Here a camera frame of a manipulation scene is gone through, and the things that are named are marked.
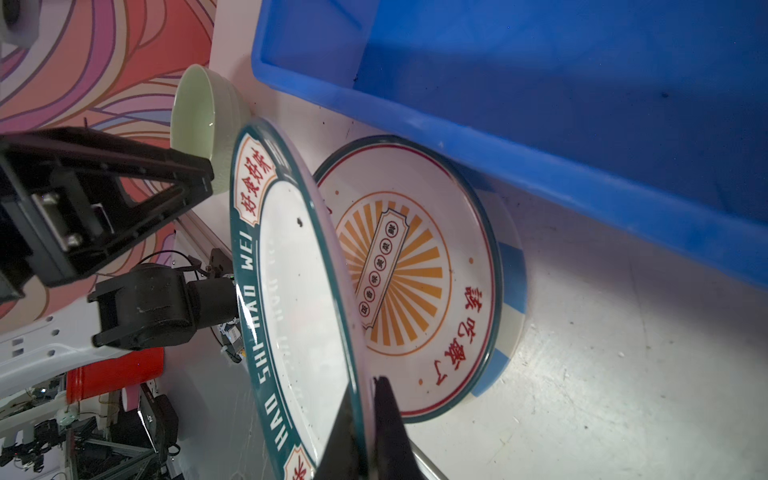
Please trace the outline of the green rimmed lettered plate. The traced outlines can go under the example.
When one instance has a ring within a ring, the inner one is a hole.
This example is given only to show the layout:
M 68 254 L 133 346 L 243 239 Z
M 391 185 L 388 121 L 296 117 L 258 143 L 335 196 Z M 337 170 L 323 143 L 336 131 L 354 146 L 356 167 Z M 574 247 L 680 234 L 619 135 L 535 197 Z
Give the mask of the green rimmed lettered plate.
M 315 179 L 269 121 L 238 134 L 229 196 L 247 369 L 273 473 L 313 479 L 349 392 L 368 479 L 372 380 L 351 279 Z

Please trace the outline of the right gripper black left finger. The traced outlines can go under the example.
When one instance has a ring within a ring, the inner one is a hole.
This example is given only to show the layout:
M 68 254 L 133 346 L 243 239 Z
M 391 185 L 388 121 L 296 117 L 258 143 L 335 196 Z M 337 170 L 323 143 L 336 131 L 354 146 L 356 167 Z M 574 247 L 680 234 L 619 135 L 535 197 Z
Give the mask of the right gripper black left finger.
M 350 393 L 339 405 L 330 438 L 318 464 L 314 480 L 366 479 L 357 445 Z

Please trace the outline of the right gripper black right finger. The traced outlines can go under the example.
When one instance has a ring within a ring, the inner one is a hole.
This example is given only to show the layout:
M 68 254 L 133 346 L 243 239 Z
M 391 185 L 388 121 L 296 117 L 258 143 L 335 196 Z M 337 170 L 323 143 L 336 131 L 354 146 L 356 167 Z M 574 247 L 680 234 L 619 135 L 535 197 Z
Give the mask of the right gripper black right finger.
M 382 480 L 422 480 L 391 384 L 375 379 L 375 454 Z

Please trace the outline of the orange sunburst plate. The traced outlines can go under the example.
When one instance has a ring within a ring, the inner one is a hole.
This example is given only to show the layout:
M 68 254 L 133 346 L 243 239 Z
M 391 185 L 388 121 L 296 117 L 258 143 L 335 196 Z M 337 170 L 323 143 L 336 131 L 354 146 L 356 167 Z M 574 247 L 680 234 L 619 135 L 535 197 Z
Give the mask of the orange sunburst plate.
M 450 160 L 391 135 L 339 148 L 315 179 L 373 374 L 406 422 L 446 413 L 486 370 L 502 313 L 501 257 L 477 194 Z

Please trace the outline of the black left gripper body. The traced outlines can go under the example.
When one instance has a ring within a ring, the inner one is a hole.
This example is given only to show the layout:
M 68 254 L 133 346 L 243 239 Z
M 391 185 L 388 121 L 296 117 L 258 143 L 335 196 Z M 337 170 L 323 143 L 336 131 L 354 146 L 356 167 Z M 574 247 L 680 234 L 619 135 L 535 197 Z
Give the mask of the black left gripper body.
M 208 159 L 85 127 L 1 137 L 1 300 L 85 279 L 212 194 Z

